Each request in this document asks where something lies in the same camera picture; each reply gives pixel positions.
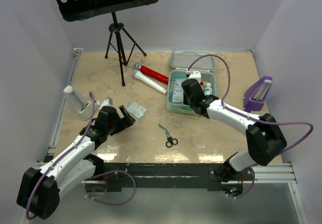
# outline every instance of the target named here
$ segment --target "scissors handle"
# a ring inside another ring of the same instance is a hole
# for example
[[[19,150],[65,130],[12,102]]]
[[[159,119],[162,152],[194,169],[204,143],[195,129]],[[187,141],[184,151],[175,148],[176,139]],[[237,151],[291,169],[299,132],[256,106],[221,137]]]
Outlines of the scissors handle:
[[[176,138],[168,137],[168,141],[166,142],[166,147],[172,147],[178,144],[178,140]]]

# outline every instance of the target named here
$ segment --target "white bottle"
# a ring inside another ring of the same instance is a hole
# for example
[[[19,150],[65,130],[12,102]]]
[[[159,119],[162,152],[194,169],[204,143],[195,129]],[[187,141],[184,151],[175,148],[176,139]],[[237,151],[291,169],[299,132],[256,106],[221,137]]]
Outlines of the white bottle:
[[[205,96],[207,96],[207,95],[212,95],[212,87],[211,87],[211,83],[207,83],[207,84],[206,84],[206,88],[205,88],[204,93],[205,93]]]

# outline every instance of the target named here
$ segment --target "container lid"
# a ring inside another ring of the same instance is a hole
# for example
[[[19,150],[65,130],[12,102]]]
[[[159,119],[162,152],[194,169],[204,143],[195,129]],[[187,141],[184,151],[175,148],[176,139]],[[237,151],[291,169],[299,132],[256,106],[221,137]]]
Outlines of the container lid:
[[[188,68],[194,60],[205,54],[209,53],[190,50],[175,50],[172,51],[170,65],[173,68]],[[192,66],[191,69],[213,71],[215,69],[214,57],[207,56],[200,59]]]

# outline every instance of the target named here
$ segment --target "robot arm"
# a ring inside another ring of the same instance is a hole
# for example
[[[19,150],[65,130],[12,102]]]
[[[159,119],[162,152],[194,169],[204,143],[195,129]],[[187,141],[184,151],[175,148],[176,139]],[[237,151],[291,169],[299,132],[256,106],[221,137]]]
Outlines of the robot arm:
[[[66,193],[81,181],[103,172],[103,161],[91,153],[106,141],[108,135],[117,134],[135,122],[123,106],[119,107],[124,115],[120,118],[111,104],[112,99],[102,102],[95,124],[91,125],[80,144],[76,145],[86,127],[74,142],[51,162],[38,170],[29,168],[24,173],[17,198],[18,205],[27,207],[32,190],[40,178],[43,178],[32,197],[30,211],[41,219],[47,219]]]
[[[266,166],[286,147],[287,143],[279,126],[260,124],[227,110],[222,106],[218,97],[205,96],[196,79],[188,79],[182,82],[182,88],[190,107],[195,113],[221,121],[244,134],[247,138],[248,150],[236,153],[224,163],[221,173],[224,177],[223,181],[230,180],[233,175],[247,167],[256,164]],[[228,107],[254,119],[276,122],[270,114],[259,116],[232,106]]]

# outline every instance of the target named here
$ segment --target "tripod base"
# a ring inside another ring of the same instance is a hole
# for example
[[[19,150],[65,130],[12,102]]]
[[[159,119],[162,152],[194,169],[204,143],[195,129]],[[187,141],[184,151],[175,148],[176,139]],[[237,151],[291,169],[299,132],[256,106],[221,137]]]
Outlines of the tripod base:
[[[135,40],[132,38],[132,36],[124,29],[124,24],[118,23],[116,19],[116,14],[115,12],[112,13],[112,18],[113,18],[113,24],[109,26],[109,31],[110,31],[110,37],[109,37],[109,42],[107,44],[107,49],[106,49],[106,54],[105,54],[105,59],[108,58],[109,54],[109,49],[110,46],[113,47],[113,49],[118,53],[119,55],[119,62],[120,62],[120,69],[121,69],[121,78],[122,78],[122,86],[125,86],[125,81],[124,81],[124,74],[123,74],[123,65],[127,66],[129,63],[130,57],[132,55],[133,49],[136,46],[144,56],[146,56],[146,53],[143,51],[143,49],[135,42]],[[130,38],[130,40],[133,42],[133,46],[130,52],[130,55],[128,59],[125,57],[124,53],[124,48],[123,48],[123,43],[121,39],[121,34],[120,31],[123,30],[123,32],[127,35],[127,37]],[[116,36],[116,43],[117,43],[117,49],[114,47],[114,45],[111,43],[113,33],[115,33]]]

